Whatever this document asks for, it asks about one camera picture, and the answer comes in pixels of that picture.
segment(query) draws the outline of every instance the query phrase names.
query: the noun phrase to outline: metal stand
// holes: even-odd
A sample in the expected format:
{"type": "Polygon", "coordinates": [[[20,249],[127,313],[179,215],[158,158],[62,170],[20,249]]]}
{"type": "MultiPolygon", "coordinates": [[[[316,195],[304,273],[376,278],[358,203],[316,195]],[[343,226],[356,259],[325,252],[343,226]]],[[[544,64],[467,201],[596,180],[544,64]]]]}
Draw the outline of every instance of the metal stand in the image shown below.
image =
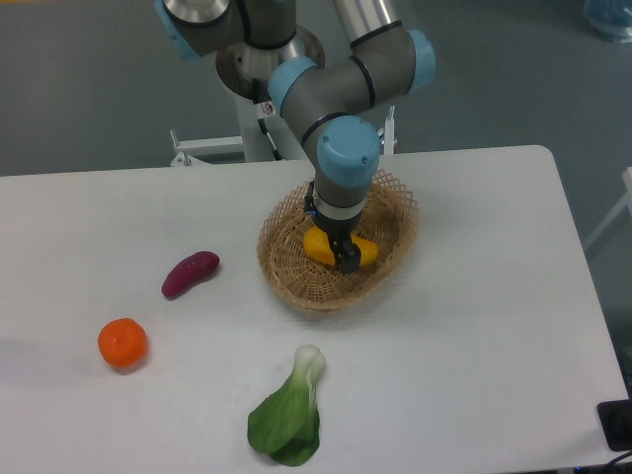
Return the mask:
{"type": "Polygon", "coordinates": [[[584,253],[593,255],[598,249],[603,247],[632,216],[632,168],[623,172],[623,182],[626,193],[605,215],[596,228],[584,241],[584,253]]]}

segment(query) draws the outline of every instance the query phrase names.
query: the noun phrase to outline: gray floor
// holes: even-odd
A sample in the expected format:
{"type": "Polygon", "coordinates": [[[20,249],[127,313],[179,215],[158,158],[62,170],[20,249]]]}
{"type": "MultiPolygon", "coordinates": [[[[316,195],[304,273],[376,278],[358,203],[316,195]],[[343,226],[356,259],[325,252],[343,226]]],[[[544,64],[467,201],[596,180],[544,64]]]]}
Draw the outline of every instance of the gray floor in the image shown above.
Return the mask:
{"type": "MultiPolygon", "coordinates": [[[[0,6],[0,176],[167,166],[171,127],[181,139],[238,134],[213,60],[181,62],[151,3],[0,6]]],[[[595,35],[582,0],[397,5],[438,58],[434,84],[395,101],[400,151],[544,145],[585,238],[632,166],[632,44],[595,35]]],[[[330,62],[349,54],[331,2],[298,6],[330,62]]],[[[590,265],[615,345],[632,345],[632,225],[590,265]]]]}

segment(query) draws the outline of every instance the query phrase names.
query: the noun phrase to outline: blue joint cap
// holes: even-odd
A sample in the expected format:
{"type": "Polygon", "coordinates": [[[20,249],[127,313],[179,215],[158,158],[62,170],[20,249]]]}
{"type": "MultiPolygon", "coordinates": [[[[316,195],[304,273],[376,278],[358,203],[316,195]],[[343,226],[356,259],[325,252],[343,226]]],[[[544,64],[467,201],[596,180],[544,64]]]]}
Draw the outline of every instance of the blue joint cap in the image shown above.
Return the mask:
{"type": "Polygon", "coordinates": [[[344,188],[370,184],[379,164],[379,138],[373,125],[355,116],[332,119],[318,138],[318,163],[344,188]]]}
{"type": "Polygon", "coordinates": [[[316,63],[307,56],[299,56],[290,59],[289,61],[281,63],[268,83],[268,93],[276,105],[276,108],[281,111],[283,109],[283,101],[287,96],[287,93],[296,82],[296,79],[305,72],[307,69],[316,67],[316,63]]]}
{"type": "Polygon", "coordinates": [[[419,30],[410,30],[408,34],[415,45],[415,76],[408,92],[413,92],[433,80],[436,71],[435,49],[419,30]]]}
{"type": "Polygon", "coordinates": [[[162,26],[165,27],[169,38],[174,42],[176,51],[185,61],[195,61],[201,59],[201,56],[187,43],[187,40],[183,38],[176,26],[173,24],[171,17],[165,10],[162,0],[154,0],[154,8],[158,13],[158,17],[162,22],[162,26]]]}

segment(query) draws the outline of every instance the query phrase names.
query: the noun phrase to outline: black device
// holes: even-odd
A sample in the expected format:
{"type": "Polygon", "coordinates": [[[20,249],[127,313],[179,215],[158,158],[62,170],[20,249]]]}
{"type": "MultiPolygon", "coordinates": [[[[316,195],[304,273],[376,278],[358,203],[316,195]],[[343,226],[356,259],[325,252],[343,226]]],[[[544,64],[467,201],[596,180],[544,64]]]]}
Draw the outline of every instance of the black device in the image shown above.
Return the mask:
{"type": "Polygon", "coordinates": [[[596,406],[608,447],[632,450],[632,400],[601,402],[596,406]]]}

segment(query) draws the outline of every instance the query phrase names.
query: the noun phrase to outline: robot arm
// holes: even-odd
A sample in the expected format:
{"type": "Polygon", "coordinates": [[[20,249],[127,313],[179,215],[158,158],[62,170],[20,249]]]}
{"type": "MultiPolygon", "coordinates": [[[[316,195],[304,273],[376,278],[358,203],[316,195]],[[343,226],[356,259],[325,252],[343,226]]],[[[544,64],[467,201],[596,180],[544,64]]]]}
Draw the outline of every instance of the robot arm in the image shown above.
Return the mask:
{"type": "Polygon", "coordinates": [[[356,272],[360,252],[351,233],[380,152],[376,130],[356,115],[432,80],[435,53],[424,34],[405,31],[390,0],[334,0],[353,55],[323,67],[318,58],[305,55],[300,41],[293,44],[298,36],[294,0],[156,1],[164,1],[157,8],[175,20],[178,40],[196,54],[241,41],[237,60],[270,71],[252,87],[267,87],[313,164],[316,174],[305,210],[327,233],[337,268],[356,272]]]}

